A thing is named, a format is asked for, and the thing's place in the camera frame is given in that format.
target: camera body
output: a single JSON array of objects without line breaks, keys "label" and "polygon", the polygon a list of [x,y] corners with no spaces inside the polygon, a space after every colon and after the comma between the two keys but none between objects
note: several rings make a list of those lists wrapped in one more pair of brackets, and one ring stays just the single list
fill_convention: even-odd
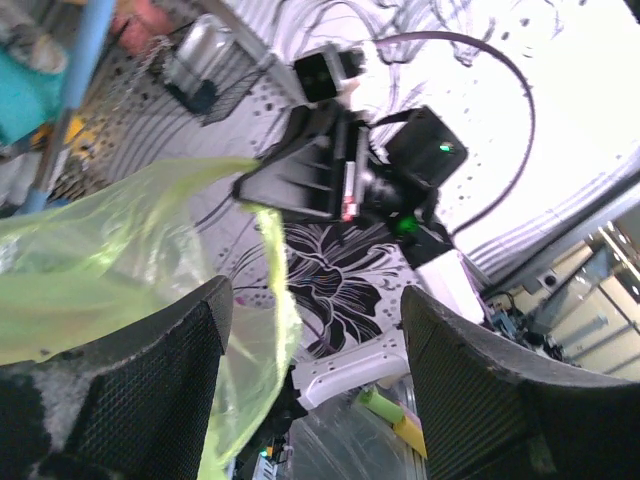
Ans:
[{"label": "camera body", "polygon": [[340,96],[350,80],[364,72],[365,55],[359,47],[340,51],[327,43],[297,59],[293,69],[306,99],[317,103]]}]

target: pink object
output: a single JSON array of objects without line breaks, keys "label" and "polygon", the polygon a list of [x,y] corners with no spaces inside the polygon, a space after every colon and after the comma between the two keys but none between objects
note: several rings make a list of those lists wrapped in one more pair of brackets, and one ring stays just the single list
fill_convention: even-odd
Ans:
[{"label": "pink object", "polygon": [[149,41],[156,35],[166,35],[173,30],[167,12],[151,4],[151,0],[133,0],[134,14],[116,13],[111,22],[111,33],[117,34],[131,20],[120,37],[119,44],[131,55],[144,53]]}]

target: blue pole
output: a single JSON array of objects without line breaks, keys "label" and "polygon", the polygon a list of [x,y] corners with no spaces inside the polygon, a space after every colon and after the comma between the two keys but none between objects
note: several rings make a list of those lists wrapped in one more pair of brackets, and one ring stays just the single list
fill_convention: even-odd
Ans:
[{"label": "blue pole", "polygon": [[61,168],[61,165],[57,164],[60,161],[60,152],[64,148],[64,139],[69,123],[73,118],[73,112],[82,106],[82,100],[100,58],[102,44],[109,30],[115,4],[116,0],[89,0],[84,7],[69,67],[62,85],[60,118],[42,156],[27,200],[16,212],[16,215],[40,212],[46,206],[50,184],[54,180],[54,175]]}]

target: green indicator light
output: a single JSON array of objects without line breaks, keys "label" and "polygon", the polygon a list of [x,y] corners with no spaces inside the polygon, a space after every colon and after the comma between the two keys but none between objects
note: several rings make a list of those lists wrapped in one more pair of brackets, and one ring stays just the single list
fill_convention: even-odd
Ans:
[{"label": "green indicator light", "polygon": [[451,153],[453,152],[453,145],[449,142],[441,143],[440,150],[442,150],[443,152]]},{"label": "green indicator light", "polygon": [[403,235],[405,233],[415,232],[418,228],[418,221],[415,217],[404,217],[396,225],[396,233]]}]

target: white bracket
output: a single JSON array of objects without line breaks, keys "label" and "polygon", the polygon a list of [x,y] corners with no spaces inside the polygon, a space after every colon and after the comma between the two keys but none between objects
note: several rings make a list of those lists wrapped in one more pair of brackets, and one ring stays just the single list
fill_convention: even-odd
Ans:
[{"label": "white bracket", "polygon": [[404,332],[393,328],[354,349],[297,364],[292,377],[294,388],[300,391],[298,402],[313,410],[353,388],[408,373]]}]

